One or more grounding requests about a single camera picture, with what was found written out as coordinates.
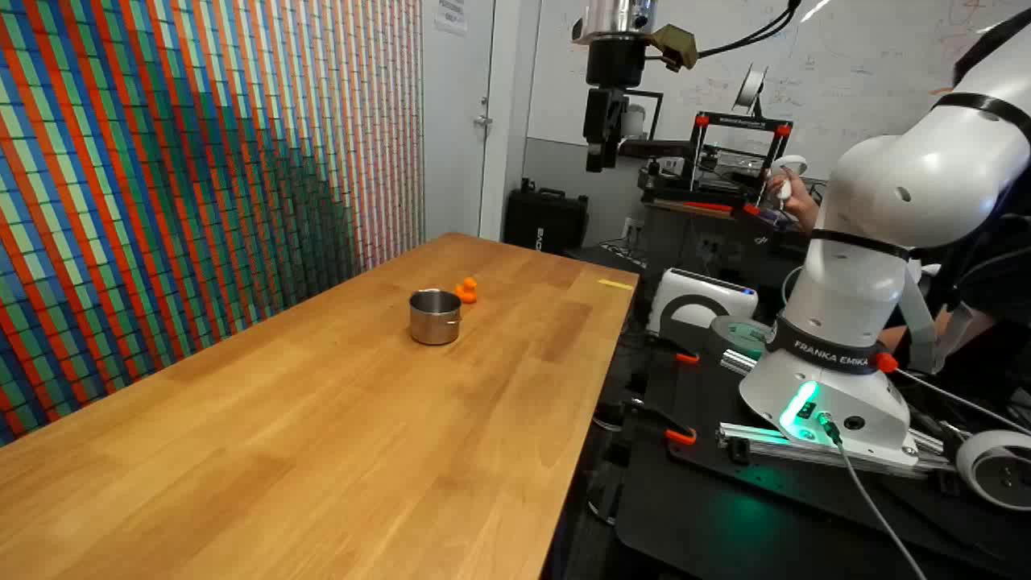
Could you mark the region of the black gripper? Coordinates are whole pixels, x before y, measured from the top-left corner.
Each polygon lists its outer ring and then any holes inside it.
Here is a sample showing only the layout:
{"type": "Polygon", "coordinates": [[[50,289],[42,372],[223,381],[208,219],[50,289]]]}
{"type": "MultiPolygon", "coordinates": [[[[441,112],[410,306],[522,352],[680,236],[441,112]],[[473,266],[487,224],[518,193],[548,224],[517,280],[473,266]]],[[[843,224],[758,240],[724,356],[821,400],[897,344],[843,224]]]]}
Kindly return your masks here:
{"type": "Polygon", "coordinates": [[[641,84],[644,71],[644,43],[641,40],[601,40],[589,46],[587,57],[587,115],[585,115],[585,137],[587,148],[587,171],[604,171],[604,144],[607,144],[607,168],[620,161],[620,137],[626,129],[630,112],[630,90],[641,84]]]}

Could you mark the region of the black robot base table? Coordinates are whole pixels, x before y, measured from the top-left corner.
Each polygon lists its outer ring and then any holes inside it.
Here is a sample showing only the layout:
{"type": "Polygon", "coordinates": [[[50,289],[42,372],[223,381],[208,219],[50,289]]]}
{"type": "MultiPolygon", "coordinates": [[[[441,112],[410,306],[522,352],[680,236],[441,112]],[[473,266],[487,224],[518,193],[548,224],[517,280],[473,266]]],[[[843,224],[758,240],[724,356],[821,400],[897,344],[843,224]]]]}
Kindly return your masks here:
{"type": "Polygon", "coordinates": [[[724,447],[738,381],[722,339],[690,328],[690,359],[644,336],[659,276],[688,258],[635,249],[635,323],[620,342],[589,444],[554,535],[551,580],[1031,580],[1031,525],[956,476],[898,479],[724,447]],[[675,447],[632,404],[692,426],[675,447]]]}

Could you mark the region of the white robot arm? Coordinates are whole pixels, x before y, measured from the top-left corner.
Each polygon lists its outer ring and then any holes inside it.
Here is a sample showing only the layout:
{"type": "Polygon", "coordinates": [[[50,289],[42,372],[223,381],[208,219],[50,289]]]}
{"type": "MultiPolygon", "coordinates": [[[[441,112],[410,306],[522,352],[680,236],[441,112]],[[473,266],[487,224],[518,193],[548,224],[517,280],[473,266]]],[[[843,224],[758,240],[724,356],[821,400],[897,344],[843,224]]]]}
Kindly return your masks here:
{"type": "Polygon", "coordinates": [[[917,289],[911,253],[976,232],[1028,168],[1028,112],[1031,23],[1014,13],[971,46],[917,127],[837,159],[773,342],[738,383],[756,417],[800,444],[837,421],[862,453],[911,451],[876,339],[917,289]]]}

